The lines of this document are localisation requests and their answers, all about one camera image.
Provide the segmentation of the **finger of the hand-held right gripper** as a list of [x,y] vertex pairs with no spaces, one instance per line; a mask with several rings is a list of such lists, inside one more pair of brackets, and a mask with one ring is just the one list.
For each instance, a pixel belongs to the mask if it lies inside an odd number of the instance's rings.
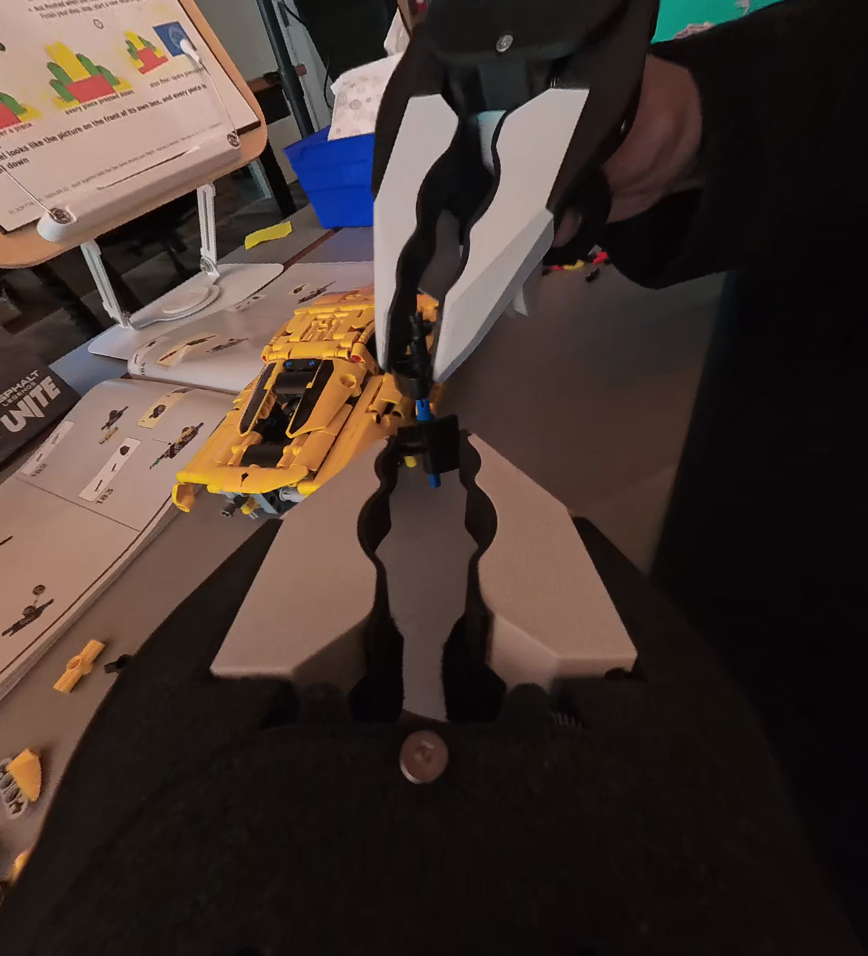
[[373,291],[377,359],[386,372],[404,361],[416,294],[431,256],[435,218],[424,190],[459,125],[439,92],[399,102],[393,92],[378,111],[373,152]]
[[462,269],[442,302],[435,382],[469,358],[550,248],[549,196],[588,95],[549,89],[498,118],[491,140],[495,189],[469,230]]

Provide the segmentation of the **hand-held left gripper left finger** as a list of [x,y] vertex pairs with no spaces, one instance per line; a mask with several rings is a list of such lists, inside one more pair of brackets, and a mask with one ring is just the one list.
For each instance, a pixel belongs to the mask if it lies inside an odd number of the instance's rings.
[[375,441],[282,520],[211,665],[213,677],[403,685],[403,638],[376,548],[390,529]]

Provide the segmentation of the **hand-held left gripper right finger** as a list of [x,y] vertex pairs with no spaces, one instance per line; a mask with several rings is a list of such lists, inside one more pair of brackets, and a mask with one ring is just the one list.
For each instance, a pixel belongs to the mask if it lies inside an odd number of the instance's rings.
[[637,651],[572,514],[480,437],[468,441],[496,516],[477,561],[488,667],[508,686],[631,672]]

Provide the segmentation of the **small yellow black brick assembly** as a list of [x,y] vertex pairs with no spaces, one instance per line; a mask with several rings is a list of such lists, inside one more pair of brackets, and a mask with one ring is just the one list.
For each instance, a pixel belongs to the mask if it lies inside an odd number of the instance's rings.
[[440,487],[441,475],[459,468],[460,440],[460,423],[455,414],[405,425],[396,437],[400,453],[419,460],[431,488]]

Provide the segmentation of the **person's right forearm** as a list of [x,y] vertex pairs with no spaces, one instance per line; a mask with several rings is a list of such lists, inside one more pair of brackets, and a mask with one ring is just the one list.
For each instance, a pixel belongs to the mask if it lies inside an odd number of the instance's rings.
[[781,2],[650,54],[700,93],[700,189],[675,254],[605,238],[632,281],[663,288],[792,264],[868,268],[868,2]]

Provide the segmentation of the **grey desk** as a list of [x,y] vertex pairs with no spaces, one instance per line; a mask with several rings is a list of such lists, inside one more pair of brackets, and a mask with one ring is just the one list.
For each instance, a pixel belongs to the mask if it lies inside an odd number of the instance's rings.
[[[614,268],[540,283],[531,317],[505,316],[444,392],[444,408],[643,571],[653,561],[715,319],[721,277],[664,292]],[[392,496],[379,554],[405,639],[407,710],[445,715],[440,653],[463,608],[464,492],[412,472]],[[27,747],[43,760],[41,799],[19,819],[0,805],[0,877],[37,839],[72,750],[117,679],[104,663],[135,653],[188,595],[260,526],[200,502],[152,543],[0,701],[0,760]],[[106,648],[69,694],[53,690],[88,641]]]

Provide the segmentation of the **person's right hand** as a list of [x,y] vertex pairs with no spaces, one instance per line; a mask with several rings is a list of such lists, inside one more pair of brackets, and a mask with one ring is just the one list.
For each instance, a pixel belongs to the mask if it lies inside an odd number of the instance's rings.
[[577,197],[564,214],[554,246],[625,236],[631,246],[675,254],[689,233],[700,189],[703,135],[699,89],[689,71],[648,54],[627,133],[590,177],[594,197]]

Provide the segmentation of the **blue storage bin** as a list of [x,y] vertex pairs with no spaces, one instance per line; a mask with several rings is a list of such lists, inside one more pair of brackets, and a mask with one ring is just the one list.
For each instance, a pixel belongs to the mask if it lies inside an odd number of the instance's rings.
[[374,134],[330,138],[324,128],[284,148],[284,156],[325,229],[373,222]]

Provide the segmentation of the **scattered small brick pins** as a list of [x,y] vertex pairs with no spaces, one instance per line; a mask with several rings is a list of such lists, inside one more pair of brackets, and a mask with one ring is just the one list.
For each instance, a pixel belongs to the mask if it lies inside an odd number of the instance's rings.
[[611,264],[612,258],[609,254],[603,249],[595,248],[586,256],[571,262],[544,265],[541,275],[547,277],[560,273],[580,271],[584,274],[584,281],[587,284],[591,284],[597,280],[603,269],[609,267]]

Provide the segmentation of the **patterned white paper bag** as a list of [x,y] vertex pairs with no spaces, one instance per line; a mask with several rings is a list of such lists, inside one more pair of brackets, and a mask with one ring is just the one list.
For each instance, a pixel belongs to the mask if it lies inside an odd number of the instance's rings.
[[332,83],[332,122],[328,140],[372,135],[380,102],[403,54],[352,68]]

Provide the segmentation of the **black tripod pole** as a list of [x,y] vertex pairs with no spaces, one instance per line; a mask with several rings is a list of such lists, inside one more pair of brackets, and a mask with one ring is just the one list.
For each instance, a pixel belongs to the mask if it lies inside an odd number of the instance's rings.
[[288,50],[281,20],[273,1],[257,1],[260,18],[277,64],[284,95],[294,116],[301,139],[314,134],[315,128],[296,64]]

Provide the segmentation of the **single yellow brick connector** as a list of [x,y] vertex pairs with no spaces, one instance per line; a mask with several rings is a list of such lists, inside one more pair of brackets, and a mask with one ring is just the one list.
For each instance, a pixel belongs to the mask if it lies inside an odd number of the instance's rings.
[[95,661],[105,650],[105,642],[92,639],[66,664],[62,675],[53,685],[53,690],[69,694],[80,683],[81,679],[87,676],[92,670]]

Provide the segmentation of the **open instruction booklet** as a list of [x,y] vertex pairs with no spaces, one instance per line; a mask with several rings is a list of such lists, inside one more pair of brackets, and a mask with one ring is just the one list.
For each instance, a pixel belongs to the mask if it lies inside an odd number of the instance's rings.
[[177,472],[233,401],[102,382],[0,484],[0,699],[177,514]]

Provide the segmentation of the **wooden board document stand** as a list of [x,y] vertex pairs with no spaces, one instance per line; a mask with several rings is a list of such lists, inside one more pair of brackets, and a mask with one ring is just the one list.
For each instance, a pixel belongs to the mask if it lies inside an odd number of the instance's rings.
[[[60,206],[45,209],[33,223],[12,233],[0,231],[0,269],[45,267],[78,248],[89,268],[94,287],[111,326],[99,329],[94,354],[128,358],[153,329],[177,327],[192,317],[229,308],[257,293],[283,271],[279,264],[223,265],[217,251],[216,181],[255,164],[268,146],[267,124],[260,105],[234,59],[225,51],[197,2],[192,2],[197,25],[225,66],[236,86],[256,109],[260,128],[235,137],[237,145],[224,148],[216,138],[192,146],[174,159],[83,196],[71,195]],[[199,263],[193,275],[149,305],[129,300],[115,269],[105,259],[114,240],[134,244],[169,245],[175,235],[175,214],[181,205],[194,204],[199,224]]]

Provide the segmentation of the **printed instruction sheet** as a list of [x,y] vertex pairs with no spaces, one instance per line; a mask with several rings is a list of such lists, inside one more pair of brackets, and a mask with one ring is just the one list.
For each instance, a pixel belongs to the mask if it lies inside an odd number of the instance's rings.
[[0,2],[0,231],[260,128],[192,2]]

